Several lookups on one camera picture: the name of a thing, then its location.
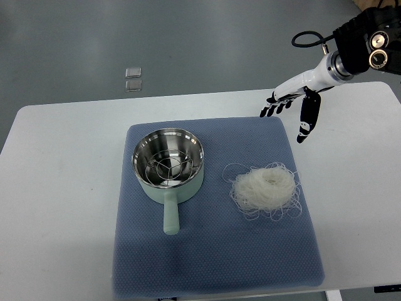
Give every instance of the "white table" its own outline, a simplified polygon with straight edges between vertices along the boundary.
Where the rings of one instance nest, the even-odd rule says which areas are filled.
[[[0,155],[1,300],[112,300],[128,128],[163,120],[255,116],[271,92],[22,108]],[[302,144],[296,142],[301,101],[279,115],[326,274],[320,287],[285,292],[401,283],[401,105],[383,83],[348,84],[322,97],[318,125]]]

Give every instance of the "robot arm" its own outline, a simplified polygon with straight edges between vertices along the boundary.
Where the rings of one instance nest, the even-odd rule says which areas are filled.
[[[276,87],[260,117],[280,114],[304,95],[297,141],[314,129],[320,108],[320,92],[342,85],[370,68],[401,75],[401,7],[368,8],[333,32],[338,51],[326,53],[318,66]],[[311,44],[324,44],[328,39]]]

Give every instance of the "blue mat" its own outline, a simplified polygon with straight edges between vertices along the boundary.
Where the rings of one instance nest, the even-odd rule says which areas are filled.
[[[131,163],[137,142],[164,127],[192,132],[205,152],[204,183],[193,198],[179,204],[180,232],[174,236],[164,234],[163,205],[146,196]],[[248,221],[229,197],[231,184],[222,179],[229,163],[263,167],[274,161],[296,170],[286,132],[277,117],[130,127],[115,234],[115,298],[320,285],[323,267],[302,190],[301,216],[285,216],[278,222],[264,217]]]

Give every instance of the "black cable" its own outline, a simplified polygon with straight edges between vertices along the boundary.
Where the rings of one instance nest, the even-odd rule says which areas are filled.
[[[310,43],[310,44],[299,44],[299,43],[295,43],[295,40],[298,39],[300,36],[304,36],[307,34],[312,34],[314,36],[317,36],[319,38],[319,41],[316,41],[314,43]],[[321,44],[326,43],[329,40],[332,40],[334,38],[334,35],[332,34],[331,36],[328,36],[326,38],[324,38],[321,34],[317,33],[316,31],[302,31],[301,33],[298,33],[294,36],[294,38],[291,40],[291,44],[295,47],[299,47],[299,48],[309,48],[309,47],[314,47],[314,46],[318,46]]]

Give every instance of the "pot handle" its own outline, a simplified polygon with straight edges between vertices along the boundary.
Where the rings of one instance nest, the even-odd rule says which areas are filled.
[[[175,235],[180,231],[176,193],[164,193],[163,231],[167,235]]]

